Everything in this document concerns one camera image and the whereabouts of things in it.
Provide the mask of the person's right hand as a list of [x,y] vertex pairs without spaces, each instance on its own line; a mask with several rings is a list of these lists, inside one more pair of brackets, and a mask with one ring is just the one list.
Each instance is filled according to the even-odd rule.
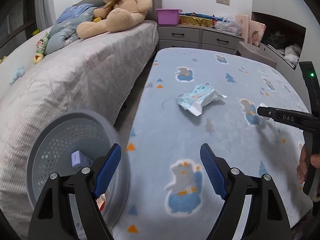
[[[306,173],[308,171],[307,166],[307,150],[303,145],[300,153],[299,165],[297,166],[297,174],[299,176],[299,183],[302,184],[306,179]],[[313,154],[310,158],[310,163],[315,168],[320,168],[320,154]]]

